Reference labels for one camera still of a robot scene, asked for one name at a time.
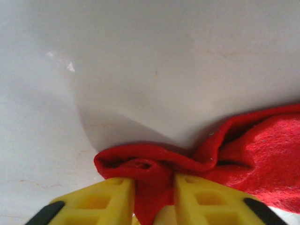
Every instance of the felt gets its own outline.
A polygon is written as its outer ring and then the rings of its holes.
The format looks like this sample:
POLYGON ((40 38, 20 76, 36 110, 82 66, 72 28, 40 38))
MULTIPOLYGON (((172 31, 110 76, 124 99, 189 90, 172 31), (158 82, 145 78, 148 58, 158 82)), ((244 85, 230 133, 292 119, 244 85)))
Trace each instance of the felt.
POLYGON ((255 195, 269 206, 300 213, 300 104, 226 121, 192 158, 154 144, 128 144, 94 159, 106 179, 136 180, 135 215, 151 225, 173 204, 173 173, 181 172, 255 195))

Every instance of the white surface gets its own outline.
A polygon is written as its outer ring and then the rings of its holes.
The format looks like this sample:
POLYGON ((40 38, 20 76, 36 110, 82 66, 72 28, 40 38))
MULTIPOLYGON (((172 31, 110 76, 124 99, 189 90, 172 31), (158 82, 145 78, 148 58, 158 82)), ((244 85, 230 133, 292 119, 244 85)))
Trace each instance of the white surface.
POLYGON ((299 101, 299 24, 298 0, 0 0, 0 224, 101 180, 95 148, 299 101))

